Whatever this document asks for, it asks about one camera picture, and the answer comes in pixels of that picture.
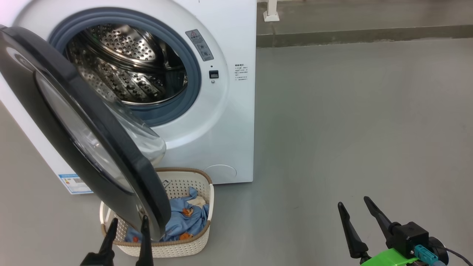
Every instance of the stainless steel drum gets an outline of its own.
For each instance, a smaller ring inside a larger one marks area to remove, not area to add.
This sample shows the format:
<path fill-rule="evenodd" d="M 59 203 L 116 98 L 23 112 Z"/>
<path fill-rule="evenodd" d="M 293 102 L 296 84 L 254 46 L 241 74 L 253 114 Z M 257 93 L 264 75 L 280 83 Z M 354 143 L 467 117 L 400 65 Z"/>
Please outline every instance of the stainless steel drum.
<path fill-rule="evenodd" d="M 187 87 L 185 68 L 172 48 L 128 25 L 87 28 L 69 42 L 66 54 L 93 88 L 112 91 L 126 104 L 159 104 Z"/>

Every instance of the washing machine door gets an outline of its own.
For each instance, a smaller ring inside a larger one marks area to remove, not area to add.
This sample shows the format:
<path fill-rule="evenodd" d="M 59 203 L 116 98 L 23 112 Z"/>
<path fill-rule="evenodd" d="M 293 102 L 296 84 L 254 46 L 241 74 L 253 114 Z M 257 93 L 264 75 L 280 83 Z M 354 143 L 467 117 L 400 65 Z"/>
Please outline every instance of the washing machine door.
<path fill-rule="evenodd" d="M 24 28 L 0 26 L 0 72 L 46 138 L 102 201 L 136 229 L 147 215 L 151 237 L 160 239 L 171 210 L 150 160 L 162 158 L 164 141 L 120 101 L 93 90 L 58 51 Z"/>

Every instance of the laundry basket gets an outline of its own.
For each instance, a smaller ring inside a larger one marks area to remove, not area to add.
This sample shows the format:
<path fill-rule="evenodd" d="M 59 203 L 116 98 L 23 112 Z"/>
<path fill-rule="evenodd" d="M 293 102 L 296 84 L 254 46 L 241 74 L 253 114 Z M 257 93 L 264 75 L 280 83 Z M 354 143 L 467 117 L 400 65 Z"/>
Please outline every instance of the laundry basket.
<path fill-rule="evenodd" d="M 203 197 L 209 204 L 209 216 L 204 229 L 192 238 L 152 243 L 151 249 L 153 257 L 182 257 L 199 253 L 207 244 L 210 232 L 210 222 L 212 220 L 214 190 L 210 177 L 203 171 L 191 168 L 158 168 L 156 172 L 166 188 L 167 197 L 179 198 L 189 196 L 189 187 L 198 191 L 198 195 Z M 128 224 L 118 217 L 110 208 L 102 202 L 100 204 L 100 223 L 102 234 L 105 236 L 106 230 L 112 219 L 110 216 L 118 218 L 117 234 L 114 245 L 118 246 L 128 255 L 138 257 L 140 255 L 141 244 L 124 242 Z"/>

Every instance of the basket rim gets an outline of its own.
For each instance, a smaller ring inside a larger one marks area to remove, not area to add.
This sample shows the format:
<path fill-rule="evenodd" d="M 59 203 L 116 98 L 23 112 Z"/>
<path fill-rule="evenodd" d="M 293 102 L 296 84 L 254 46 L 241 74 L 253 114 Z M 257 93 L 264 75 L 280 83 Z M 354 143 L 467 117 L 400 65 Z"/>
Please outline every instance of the basket rim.
<path fill-rule="evenodd" d="M 191 172 L 191 173 L 196 173 L 196 174 L 200 174 L 200 175 L 204 176 L 205 179 L 207 179 L 207 181 L 209 182 L 209 185 L 212 185 L 212 180 L 210 179 L 209 175 L 207 175 L 207 173 L 205 173 L 204 171 L 199 170 L 199 169 L 166 167 L 166 168 L 155 168 L 155 171 L 157 173 L 159 173 L 159 172 Z M 151 247 L 174 246 L 174 245 L 188 244 L 188 243 L 192 243 L 194 241 L 197 241 L 199 238 L 201 238 L 205 234 L 205 232 L 207 232 L 207 230 L 210 227 L 210 223 L 211 223 L 211 220 L 207 220 L 207 223 L 205 224 L 202 231 L 200 231 L 196 236 L 194 236 L 192 238 L 184 239 L 184 240 L 177 240 L 177 241 L 151 243 Z M 100 224 L 100 226 L 101 226 L 101 229 L 102 229 L 101 230 L 102 235 L 105 237 L 106 234 L 107 234 L 105 224 L 102 223 L 102 224 Z M 141 243 L 131 243 L 131 242 L 125 242 L 125 241 L 116 241 L 116 240 L 113 241 L 113 244 L 117 245 L 117 246 L 134 247 L 134 248 L 140 248 L 141 247 Z"/>

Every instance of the cable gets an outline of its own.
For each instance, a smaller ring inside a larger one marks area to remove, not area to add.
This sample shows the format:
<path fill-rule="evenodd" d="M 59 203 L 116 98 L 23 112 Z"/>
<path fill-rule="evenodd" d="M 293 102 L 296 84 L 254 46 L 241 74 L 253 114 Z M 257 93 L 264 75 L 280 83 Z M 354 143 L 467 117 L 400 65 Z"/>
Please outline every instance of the cable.
<path fill-rule="evenodd" d="M 443 249 L 443 250 L 446 250 L 454 255 L 456 255 L 457 257 L 459 257 L 460 259 L 462 259 L 466 264 L 468 264 L 468 266 L 473 266 L 473 264 L 468 261 L 464 256 L 462 256 L 460 253 L 458 252 L 455 252 L 449 248 L 446 248 L 446 247 L 439 247 L 439 246 L 432 246 L 433 248 L 439 248 L 439 249 Z"/>

